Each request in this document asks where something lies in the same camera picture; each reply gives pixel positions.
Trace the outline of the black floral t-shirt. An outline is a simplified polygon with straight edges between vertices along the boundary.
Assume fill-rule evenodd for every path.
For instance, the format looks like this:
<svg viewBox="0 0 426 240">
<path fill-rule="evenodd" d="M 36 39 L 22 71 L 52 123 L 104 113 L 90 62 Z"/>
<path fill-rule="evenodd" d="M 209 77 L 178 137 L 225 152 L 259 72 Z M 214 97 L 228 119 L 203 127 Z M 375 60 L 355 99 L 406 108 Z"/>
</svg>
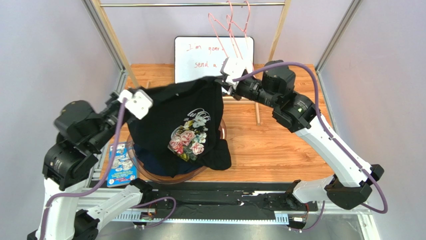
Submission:
<svg viewBox="0 0 426 240">
<path fill-rule="evenodd" d="M 128 123 L 138 162 L 162 177 L 201 167 L 224 171 L 231 154 L 221 138 L 224 103 L 214 76 L 146 89 L 153 106 L 143 119 Z"/>
</svg>

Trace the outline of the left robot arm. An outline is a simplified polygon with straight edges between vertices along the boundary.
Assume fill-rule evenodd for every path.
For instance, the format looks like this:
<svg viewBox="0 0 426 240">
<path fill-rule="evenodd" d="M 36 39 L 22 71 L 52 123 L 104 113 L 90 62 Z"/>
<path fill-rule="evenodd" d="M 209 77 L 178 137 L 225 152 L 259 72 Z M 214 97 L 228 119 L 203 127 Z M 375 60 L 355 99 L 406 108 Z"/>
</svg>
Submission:
<svg viewBox="0 0 426 240">
<path fill-rule="evenodd" d="M 152 191 L 146 181 L 136 178 L 127 187 L 103 203 L 78 209 L 91 169 L 99 161 L 103 147 L 111 138 L 119 138 L 130 118 L 142 119 L 153 100 L 142 90 L 112 93 L 102 112 L 95 112 L 85 100 L 67 104 L 54 121 L 58 129 L 55 145 L 46 153 L 44 206 L 40 225 L 28 234 L 29 240 L 94 240 L 118 215 L 142 202 Z"/>
</svg>

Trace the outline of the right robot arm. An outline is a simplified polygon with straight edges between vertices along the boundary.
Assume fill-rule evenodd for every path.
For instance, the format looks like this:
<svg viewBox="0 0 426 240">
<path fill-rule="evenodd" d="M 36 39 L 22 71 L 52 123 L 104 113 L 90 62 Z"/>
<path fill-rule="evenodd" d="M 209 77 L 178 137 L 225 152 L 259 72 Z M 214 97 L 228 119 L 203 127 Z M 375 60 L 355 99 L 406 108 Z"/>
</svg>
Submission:
<svg viewBox="0 0 426 240">
<path fill-rule="evenodd" d="M 259 69 L 262 78 L 257 79 L 246 61 L 227 57 L 218 82 L 236 100 L 246 98 L 272 108 L 276 122 L 308 143 L 333 170 L 322 179 L 295 180 L 286 191 L 294 203 L 331 201 L 345 210 L 366 207 L 373 189 L 379 189 L 383 167 L 359 157 L 329 125 L 319 107 L 315 74 L 308 71 L 314 86 L 314 99 L 310 99 L 295 90 L 291 67 L 307 69 L 298 62 L 270 61 Z"/>
</svg>

